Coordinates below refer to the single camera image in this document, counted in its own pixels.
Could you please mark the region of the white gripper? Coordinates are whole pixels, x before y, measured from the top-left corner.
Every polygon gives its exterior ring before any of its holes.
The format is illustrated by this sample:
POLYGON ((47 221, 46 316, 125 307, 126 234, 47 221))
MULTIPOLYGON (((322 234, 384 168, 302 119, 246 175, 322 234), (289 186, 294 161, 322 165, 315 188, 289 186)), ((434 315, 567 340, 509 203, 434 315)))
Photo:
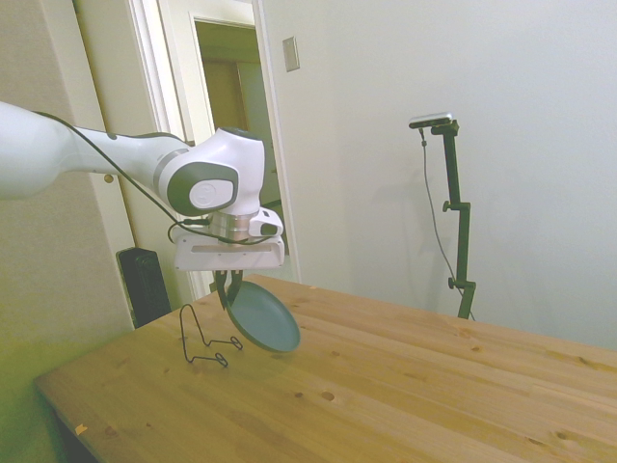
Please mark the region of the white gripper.
POLYGON ((214 283, 224 311, 228 300, 234 300, 241 289, 242 270, 276 268, 284 262, 285 246, 280 237, 252 245, 226 244, 194 233, 181 233, 174 240, 174 265, 178 270, 215 271, 214 283), (225 270, 232 270, 227 291, 225 270))

